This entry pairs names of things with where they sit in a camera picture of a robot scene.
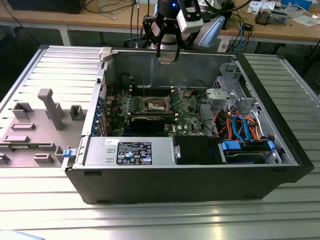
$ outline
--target wire bundle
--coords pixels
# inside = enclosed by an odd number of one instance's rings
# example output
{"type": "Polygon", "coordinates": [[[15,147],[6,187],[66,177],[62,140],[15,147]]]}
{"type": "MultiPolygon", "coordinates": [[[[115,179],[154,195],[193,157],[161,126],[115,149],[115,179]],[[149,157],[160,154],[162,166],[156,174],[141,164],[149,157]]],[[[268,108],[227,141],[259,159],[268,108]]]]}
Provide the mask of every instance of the wire bundle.
{"type": "MultiPolygon", "coordinates": [[[[221,112],[219,111],[213,122],[217,124],[218,117],[221,116],[221,112]]],[[[245,137],[247,140],[261,140],[258,133],[258,123],[249,116],[244,116],[237,112],[225,113],[225,126],[218,132],[218,136],[223,139],[229,140],[239,140],[244,142],[244,138],[241,136],[241,132],[244,131],[245,137]],[[241,123],[242,127],[239,131],[237,131],[237,123],[241,123]]]]}
{"type": "Polygon", "coordinates": [[[234,49],[236,48],[235,52],[237,53],[242,48],[245,48],[244,50],[247,49],[247,46],[250,41],[250,36],[252,33],[250,31],[247,31],[248,37],[246,39],[243,39],[245,35],[245,30],[243,27],[245,24],[245,20],[240,16],[239,11],[236,11],[236,12],[237,12],[236,14],[232,13],[230,20],[236,23],[236,28],[239,30],[239,33],[236,36],[233,43],[230,43],[230,46],[226,51],[229,52],[231,48],[232,48],[232,51],[234,51],[234,49]]]}

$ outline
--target warning label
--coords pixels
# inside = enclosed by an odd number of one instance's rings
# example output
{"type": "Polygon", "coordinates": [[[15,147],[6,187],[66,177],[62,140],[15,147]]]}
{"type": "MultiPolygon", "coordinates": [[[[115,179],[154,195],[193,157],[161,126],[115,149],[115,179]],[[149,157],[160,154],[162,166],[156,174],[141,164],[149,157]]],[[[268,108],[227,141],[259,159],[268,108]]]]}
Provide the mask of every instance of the warning label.
{"type": "Polygon", "coordinates": [[[151,142],[119,142],[118,165],[152,165],[151,142]]]}

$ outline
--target black cover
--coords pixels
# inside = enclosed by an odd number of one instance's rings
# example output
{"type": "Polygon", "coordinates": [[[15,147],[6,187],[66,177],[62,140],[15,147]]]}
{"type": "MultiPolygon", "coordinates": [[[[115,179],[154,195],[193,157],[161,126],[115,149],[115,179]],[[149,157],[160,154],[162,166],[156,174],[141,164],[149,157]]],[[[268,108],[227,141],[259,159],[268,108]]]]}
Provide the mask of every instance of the black cover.
{"type": "Polygon", "coordinates": [[[78,14],[86,0],[8,0],[13,10],[78,14]]]}

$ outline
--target wooden workbench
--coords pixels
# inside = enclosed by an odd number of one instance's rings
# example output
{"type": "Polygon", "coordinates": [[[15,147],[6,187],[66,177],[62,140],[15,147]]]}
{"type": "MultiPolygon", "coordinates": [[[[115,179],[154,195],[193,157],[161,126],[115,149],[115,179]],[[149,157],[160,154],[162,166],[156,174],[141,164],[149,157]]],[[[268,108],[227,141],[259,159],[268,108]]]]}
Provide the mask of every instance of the wooden workbench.
{"type": "MultiPolygon", "coordinates": [[[[99,5],[113,4],[116,0],[99,0],[99,5]]],[[[239,6],[245,0],[236,0],[239,6]]],[[[122,1],[115,6],[108,6],[104,9],[107,11],[117,9],[129,5],[129,1],[122,1]]],[[[61,37],[65,45],[68,42],[68,30],[84,30],[84,31],[99,31],[99,32],[130,32],[130,15],[131,7],[116,11],[114,15],[115,20],[110,19],[102,14],[92,13],[82,9],[80,14],[67,14],[61,12],[41,12],[41,11],[15,11],[12,10],[10,5],[6,3],[7,8],[25,27],[35,28],[57,28],[61,32],[61,37]]],[[[97,11],[97,6],[94,2],[87,6],[92,11],[97,11]]],[[[241,17],[246,23],[254,25],[250,39],[259,42],[274,42],[274,43],[296,43],[296,44],[315,44],[320,39],[320,25],[311,27],[299,24],[291,19],[287,21],[286,25],[259,25],[255,24],[255,15],[247,13],[248,7],[244,7],[239,11],[241,17]]],[[[319,11],[320,7],[314,5],[310,11],[319,11]]],[[[154,12],[154,5],[150,5],[150,13],[154,12]]],[[[142,19],[147,13],[147,4],[140,5],[139,25],[142,24],[142,19]]],[[[0,4],[0,24],[13,25],[17,24],[13,18],[7,13],[2,3],[0,4]]],[[[137,27],[137,7],[134,7],[133,13],[133,28],[137,27]]],[[[220,36],[226,36],[227,40],[231,40],[239,34],[235,24],[231,22],[227,30],[222,30],[220,36]]]]}

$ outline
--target blue latch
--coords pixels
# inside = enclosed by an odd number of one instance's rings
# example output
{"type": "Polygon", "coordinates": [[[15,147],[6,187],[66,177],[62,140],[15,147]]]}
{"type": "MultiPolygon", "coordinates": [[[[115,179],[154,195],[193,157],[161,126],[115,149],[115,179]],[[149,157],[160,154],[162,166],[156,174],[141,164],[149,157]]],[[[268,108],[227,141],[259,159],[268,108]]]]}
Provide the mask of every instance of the blue latch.
{"type": "Polygon", "coordinates": [[[275,149],[275,145],[272,141],[268,141],[268,145],[269,145],[269,148],[271,149],[271,151],[273,151],[275,149]]]}
{"type": "Polygon", "coordinates": [[[224,141],[222,150],[241,150],[241,145],[238,141],[224,141]]]}
{"type": "Polygon", "coordinates": [[[76,155],[77,153],[75,148],[63,150],[62,154],[64,158],[74,158],[76,155]]]}

